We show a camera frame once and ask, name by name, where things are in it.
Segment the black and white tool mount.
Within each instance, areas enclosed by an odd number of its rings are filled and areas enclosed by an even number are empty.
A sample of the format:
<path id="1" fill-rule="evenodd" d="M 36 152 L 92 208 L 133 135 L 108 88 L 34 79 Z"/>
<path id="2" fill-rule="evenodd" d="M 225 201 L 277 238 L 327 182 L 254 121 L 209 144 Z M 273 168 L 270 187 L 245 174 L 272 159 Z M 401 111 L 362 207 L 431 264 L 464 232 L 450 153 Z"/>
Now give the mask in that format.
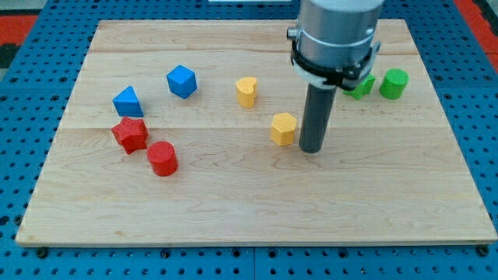
<path id="1" fill-rule="evenodd" d="M 348 91 L 354 90 L 371 72 L 381 42 L 375 42 L 366 56 L 348 67 L 324 67 L 308 61 L 297 50 L 297 42 L 291 43 L 291 62 L 294 71 L 306 82 L 319 89 L 339 87 Z"/>

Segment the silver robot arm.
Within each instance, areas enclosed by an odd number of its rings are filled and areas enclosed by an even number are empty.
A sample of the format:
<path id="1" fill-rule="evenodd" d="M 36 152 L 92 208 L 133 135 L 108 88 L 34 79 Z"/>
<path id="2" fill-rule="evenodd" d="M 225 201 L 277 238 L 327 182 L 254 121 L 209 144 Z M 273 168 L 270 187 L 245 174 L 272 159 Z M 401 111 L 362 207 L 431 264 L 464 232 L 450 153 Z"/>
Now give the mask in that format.
<path id="1" fill-rule="evenodd" d="M 287 30 L 291 63 L 307 82 L 299 147 L 322 148 L 337 89 L 354 90 L 373 68 L 380 49 L 374 34 L 383 0 L 302 0 Z"/>

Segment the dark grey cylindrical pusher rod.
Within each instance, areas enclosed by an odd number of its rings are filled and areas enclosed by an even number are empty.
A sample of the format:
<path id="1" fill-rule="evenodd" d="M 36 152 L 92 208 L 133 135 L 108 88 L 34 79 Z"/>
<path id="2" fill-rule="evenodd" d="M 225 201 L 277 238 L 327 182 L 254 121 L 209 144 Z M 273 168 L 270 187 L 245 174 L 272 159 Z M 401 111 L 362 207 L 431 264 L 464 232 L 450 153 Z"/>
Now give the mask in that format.
<path id="1" fill-rule="evenodd" d="M 322 148 L 337 88 L 321 89 L 311 84 L 307 88 L 299 147 L 306 153 Z"/>

